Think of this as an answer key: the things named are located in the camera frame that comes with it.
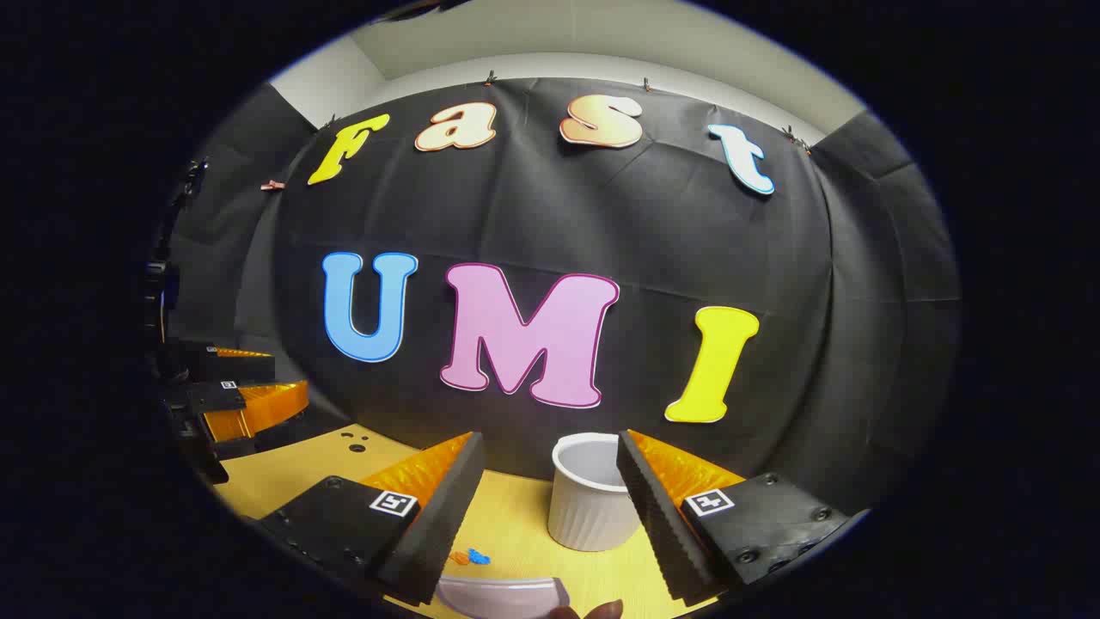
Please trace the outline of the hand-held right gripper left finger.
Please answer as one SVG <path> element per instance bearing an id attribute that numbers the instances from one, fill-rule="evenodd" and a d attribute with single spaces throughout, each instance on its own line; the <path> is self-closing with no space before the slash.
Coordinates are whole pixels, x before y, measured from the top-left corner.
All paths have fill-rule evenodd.
<path id="1" fill-rule="evenodd" d="M 362 480 L 327 475 L 258 520 L 258 532 L 346 588 L 431 603 L 485 465 L 480 432 Z"/>

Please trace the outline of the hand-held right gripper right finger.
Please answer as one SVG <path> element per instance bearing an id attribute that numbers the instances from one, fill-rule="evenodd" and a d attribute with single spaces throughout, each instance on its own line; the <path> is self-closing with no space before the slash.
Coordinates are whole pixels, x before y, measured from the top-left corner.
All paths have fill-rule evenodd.
<path id="1" fill-rule="evenodd" d="M 632 430 L 618 435 L 616 465 L 668 592 L 680 603 L 751 597 L 860 520 L 787 475 L 743 478 Z"/>

